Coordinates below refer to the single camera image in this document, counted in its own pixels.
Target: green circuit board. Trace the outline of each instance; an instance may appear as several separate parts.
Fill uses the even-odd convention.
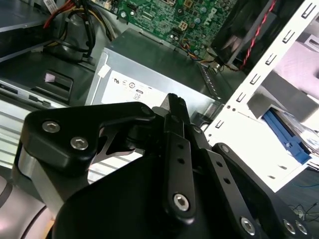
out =
[[[209,46],[237,0],[92,0],[108,11],[204,59]]]

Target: black robotic arm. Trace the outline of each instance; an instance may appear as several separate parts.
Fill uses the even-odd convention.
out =
[[[92,163],[144,151],[89,185]],[[13,169],[56,215],[54,239],[311,239],[306,225],[223,143],[211,147],[185,101],[31,113]]]

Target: yellow cable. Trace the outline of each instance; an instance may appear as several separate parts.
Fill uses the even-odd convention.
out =
[[[73,11],[73,10],[83,10],[84,11],[84,8],[75,8],[75,7],[72,7],[71,9],[69,10],[66,10],[66,11],[63,11],[62,13],[66,13],[66,12],[70,12],[70,11]],[[105,27],[104,27],[104,24],[103,22],[98,18],[98,16],[91,10],[89,10],[89,12],[99,21],[99,23],[101,24],[101,26],[104,28],[104,30],[106,31]],[[57,42],[52,42],[51,44],[49,44],[48,46],[56,46],[58,45],[59,43]]]

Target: white sticker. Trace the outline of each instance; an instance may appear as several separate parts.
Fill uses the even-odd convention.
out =
[[[119,72],[112,71],[101,102],[104,104],[142,102],[148,107],[160,106],[166,98],[163,93]]]
[[[109,67],[108,65],[104,65],[102,66],[102,68],[99,70],[98,75],[102,78],[104,78],[106,76],[106,74],[109,72],[109,70],[111,69],[111,67]]]
[[[56,5],[54,0],[43,0],[43,2],[51,14],[58,10],[58,6]]]
[[[50,74],[50,73],[46,73],[45,77],[44,77],[44,81],[45,82],[54,82],[55,81],[55,76]]]

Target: red cable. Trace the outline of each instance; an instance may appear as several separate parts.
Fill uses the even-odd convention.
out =
[[[270,8],[268,9],[268,11],[265,13],[262,22],[261,22],[260,25],[258,26],[257,31],[256,31],[256,33],[255,33],[255,36],[253,37],[253,39],[252,39],[252,41],[251,41],[250,47],[249,47],[248,50],[247,50],[247,53],[246,53],[245,59],[244,59],[244,61],[243,61],[243,64],[242,64],[241,67],[239,68],[240,70],[242,70],[243,67],[246,65],[247,60],[248,60],[248,58],[250,57],[251,50],[252,50],[253,47],[255,46],[257,36],[259,35],[260,30],[261,30],[263,24],[266,22],[267,17],[268,17],[268,14],[274,9],[274,7],[275,7],[275,5],[276,5],[276,1],[277,1],[277,0],[273,0],[273,3],[271,4],[271,6],[270,6]]]
[[[47,28],[52,19],[57,16],[59,13],[61,13],[62,11],[66,11],[68,9],[70,9],[71,7],[73,7],[73,3],[71,2],[71,0],[68,0],[64,5],[62,5],[57,11],[55,11],[49,18],[48,20],[45,22],[43,28]]]

